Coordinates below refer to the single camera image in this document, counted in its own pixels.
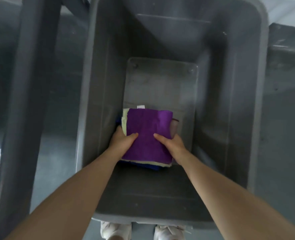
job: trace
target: purple towel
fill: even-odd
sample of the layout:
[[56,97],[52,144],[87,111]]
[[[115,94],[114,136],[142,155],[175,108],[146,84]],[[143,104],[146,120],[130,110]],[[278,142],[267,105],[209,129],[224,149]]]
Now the purple towel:
[[131,148],[122,157],[124,160],[172,163],[172,156],[153,134],[158,133],[171,139],[170,124],[173,113],[168,110],[129,109],[126,134],[138,133]]

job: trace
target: hand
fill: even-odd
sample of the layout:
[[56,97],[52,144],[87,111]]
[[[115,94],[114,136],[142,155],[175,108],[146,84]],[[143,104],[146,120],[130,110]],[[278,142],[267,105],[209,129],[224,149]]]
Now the hand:
[[186,157],[186,153],[189,153],[189,151],[185,148],[181,137],[178,134],[175,134],[172,140],[159,134],[154,134],[154,137],[165,145],[177,163],[182,165],[182,161]]
[[112,136],[108,150],[120,160],[137,137],[138,133],[129,136],[124,135],[122,127],[119,125]]

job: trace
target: bin bottom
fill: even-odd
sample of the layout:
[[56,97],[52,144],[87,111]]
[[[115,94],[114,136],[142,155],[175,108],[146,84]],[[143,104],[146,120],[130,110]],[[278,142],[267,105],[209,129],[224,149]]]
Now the bin bottom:
[[179,120],[177,133],[191,151],[197,91],[196,64],[132,57],[128,60],[123,108],[170,110]]

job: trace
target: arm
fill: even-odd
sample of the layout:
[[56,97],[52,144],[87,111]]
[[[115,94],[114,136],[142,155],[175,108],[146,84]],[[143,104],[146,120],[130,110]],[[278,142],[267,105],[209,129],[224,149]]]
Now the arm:
[[178,135],[155,134],[183,166],[225,240],[295,239],[295,226],[260,198],[210,169],[188,152]]
[[109,148],[47,197],[6,240],[82,239],[116,163],[136,138],[118,127]]

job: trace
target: shoe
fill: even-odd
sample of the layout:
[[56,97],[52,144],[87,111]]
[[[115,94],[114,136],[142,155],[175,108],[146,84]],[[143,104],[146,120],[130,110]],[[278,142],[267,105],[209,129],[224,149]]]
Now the shoe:
[[132,224],[116,224],[101,222],[101,237],[108,240],[112,236],[120,236],[123,240],[131,240]]
[[154,232],[154,240],[185,240],[185,226],[157,225]]

